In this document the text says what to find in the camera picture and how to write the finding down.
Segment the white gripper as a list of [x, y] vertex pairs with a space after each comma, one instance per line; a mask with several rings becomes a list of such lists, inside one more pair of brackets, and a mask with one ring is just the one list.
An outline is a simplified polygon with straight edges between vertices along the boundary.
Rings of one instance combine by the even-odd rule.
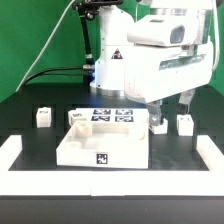
[[180, 47], [133, 45], [127, 56], [125, 94], [130, 100], [147, 104], [149, 124], [160, 126], [164, 119], [160, 99], [182, 92], [176, 111], [188, 114], [194, 88], [209, 83], [212, 65], [211, 41], [199, 45], [195, 55]]

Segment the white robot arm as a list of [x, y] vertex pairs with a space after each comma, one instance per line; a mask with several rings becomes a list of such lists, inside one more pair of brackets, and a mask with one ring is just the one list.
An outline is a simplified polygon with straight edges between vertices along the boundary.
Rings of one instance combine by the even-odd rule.
[[177, 112], [189, 112], [195, 89], [207, 84], [219, 61], [217, 9], [224, 0], [136, 0], [150, 7], [135, 21], [115, 4], [99, 9], [101, 53], [91, 90], [122, 94], [145, 104], [150, 124], [163, 124], [162, 100], [178, 94]]

